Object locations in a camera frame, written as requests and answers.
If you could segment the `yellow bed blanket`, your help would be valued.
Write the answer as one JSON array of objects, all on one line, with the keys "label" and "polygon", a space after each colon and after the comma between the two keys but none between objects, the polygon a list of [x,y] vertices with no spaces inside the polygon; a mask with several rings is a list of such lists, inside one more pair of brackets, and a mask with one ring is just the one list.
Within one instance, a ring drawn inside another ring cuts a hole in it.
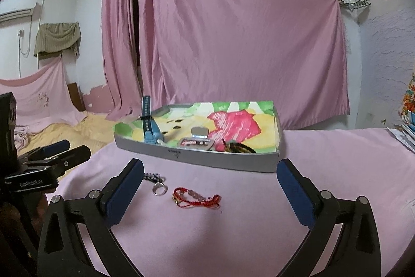
[{"label": "yellow bed blanket", "polygon": [[18,151],[19,155],[41,146],[47,146],[66,139],[70,148],[88,146],[92,154],[114,141],[114,121],[106,119],[104,114],[87,112],[86,117],[76,126],[69,124],[51,124],[43,131],[29,135],[28,144]]}]

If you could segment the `olive green hanging cloth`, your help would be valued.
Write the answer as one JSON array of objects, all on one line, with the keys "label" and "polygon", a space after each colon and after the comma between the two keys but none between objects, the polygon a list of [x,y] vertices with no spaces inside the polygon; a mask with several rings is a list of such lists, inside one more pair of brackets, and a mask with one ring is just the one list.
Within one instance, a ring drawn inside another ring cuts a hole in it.
[{"label": "olive green hanging cloth", "polygon": [[79,56],[82,34],[78,22],[44,23],[39,26],[34,47],[34,56],[43,56],[62,51],[72,51]]}]

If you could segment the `pink hanging sheet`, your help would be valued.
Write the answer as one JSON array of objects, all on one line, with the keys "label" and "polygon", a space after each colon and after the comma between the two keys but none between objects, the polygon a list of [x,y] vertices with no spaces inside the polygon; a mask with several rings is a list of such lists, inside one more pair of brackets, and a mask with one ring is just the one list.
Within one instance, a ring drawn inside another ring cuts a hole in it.
[{"label": "pink hanging sheet", "polygon": [[16,99],[16,126],[27,133],[39,133],[55,123],[75,126],[85,118],[72,104],[60,58],[30,76],[2,79],[1,93],[8,92]]}]

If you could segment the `pink table cloth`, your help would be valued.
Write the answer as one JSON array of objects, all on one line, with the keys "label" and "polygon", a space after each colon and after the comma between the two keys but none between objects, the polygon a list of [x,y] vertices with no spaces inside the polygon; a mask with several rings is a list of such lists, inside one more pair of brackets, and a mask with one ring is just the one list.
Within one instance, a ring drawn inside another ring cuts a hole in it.
[{"label": "pink table cloth", "polygon": [[[286,157],[320,190],[369,199],[388,275],[414,236],[414,154],[385,129],[285,131]],[[145,181],[113,233],[145,276],[276,276],[307,234],[276,175],[142,156],[169,191],[185,187],[218,209],[177,207]]]}]

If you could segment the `white air conditioner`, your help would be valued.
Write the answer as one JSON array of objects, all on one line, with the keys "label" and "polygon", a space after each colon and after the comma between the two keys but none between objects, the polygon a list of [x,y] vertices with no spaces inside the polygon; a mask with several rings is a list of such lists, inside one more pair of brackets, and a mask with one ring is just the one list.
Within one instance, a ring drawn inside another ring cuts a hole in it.
[{"label": "white air conditioner", "polygon": [[37,6],[37,0],[3,0],[0,5],[0,22],[30,17]]}]

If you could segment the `blue smart watch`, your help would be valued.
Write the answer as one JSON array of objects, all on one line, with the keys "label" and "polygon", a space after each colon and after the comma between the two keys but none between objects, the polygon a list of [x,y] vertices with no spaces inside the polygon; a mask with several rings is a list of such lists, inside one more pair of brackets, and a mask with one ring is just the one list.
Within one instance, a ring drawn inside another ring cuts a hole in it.
[{"label": "blue smart watch", "polygon": [[144,96],[141,104],[141,121],[143,126],[143,142],[148,144],[164,143],[164,135],[151,114],[150,96]]}]

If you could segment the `grey cardboard tray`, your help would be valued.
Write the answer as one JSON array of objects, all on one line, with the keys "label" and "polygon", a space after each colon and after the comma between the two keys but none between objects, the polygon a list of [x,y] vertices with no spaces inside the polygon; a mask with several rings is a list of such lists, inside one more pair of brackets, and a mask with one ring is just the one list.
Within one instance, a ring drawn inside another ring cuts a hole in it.
[{"label": "grey cardboard tray", "polygon": [[[192,103],[169,105],[182,107],[190,104]],[[151,111],[152,116],[154,112],[161,112],[165,106]],[[144,143],[141,117],[134,121],[119,122],[113,127],[113,131],[116,145],[123,150],[166,160],[226,170],[271,173],[276,169],[280,155],[279,149],[273,153],[256,153],[252,148],[236,142],[225,142],[222,152],[214,149],[184,149]]]}]

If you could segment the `pink curtain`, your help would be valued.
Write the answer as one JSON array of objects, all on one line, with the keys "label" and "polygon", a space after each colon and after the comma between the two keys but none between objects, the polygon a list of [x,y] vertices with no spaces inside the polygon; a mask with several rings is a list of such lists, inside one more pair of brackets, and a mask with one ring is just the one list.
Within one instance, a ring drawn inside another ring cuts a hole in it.
[{"label": "pink curtain", "polygon": [[284,129],[350,112],[338,0],[102,0],[112,120],[148,95],[274,103]]}]

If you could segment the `floral watercolour tray liner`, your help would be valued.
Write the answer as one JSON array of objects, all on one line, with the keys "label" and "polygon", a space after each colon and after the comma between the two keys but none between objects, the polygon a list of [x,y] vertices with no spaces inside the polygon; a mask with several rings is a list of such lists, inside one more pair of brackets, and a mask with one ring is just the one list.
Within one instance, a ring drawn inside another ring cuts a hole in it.
[{"label": "floral watercolour tray liner", "polygon": [[166,105],[153,113],[164,136],[163,146],[176,148],[182,138],[192,136],[191,129],[207,129],[213,149],[224,150],[225,142],[242,143],[256,153],[279,149],[279,117],[271,101],[204,102],[182,107]]}]

